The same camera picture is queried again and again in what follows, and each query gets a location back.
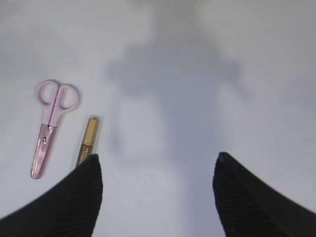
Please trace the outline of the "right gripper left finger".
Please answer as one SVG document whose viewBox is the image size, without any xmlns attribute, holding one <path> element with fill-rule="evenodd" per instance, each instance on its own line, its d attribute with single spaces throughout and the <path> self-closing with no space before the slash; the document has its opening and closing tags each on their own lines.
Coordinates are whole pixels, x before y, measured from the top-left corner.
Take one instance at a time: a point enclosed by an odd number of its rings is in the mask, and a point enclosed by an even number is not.
<svg viewBox="0 0 316 237">
<path fill-rule="evenodd" d="M 2 237 L 90 237 L 103 195 L 101 165 L 90 155 L 45 194 L 1 218 Z"/>
</svg>

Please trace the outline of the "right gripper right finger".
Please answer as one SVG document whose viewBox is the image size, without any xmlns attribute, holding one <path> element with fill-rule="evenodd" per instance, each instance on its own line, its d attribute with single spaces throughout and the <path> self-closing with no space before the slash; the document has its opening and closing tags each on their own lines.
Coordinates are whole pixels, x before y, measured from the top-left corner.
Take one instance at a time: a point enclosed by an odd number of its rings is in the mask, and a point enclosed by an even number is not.
<svg viewBox="0 0 316 237">
<path fill-rule="evenodd" d="M 316 214 L 220 152 L 213 176 L 215 206 L 228 237 L 314 237 Z"/>
</svg>

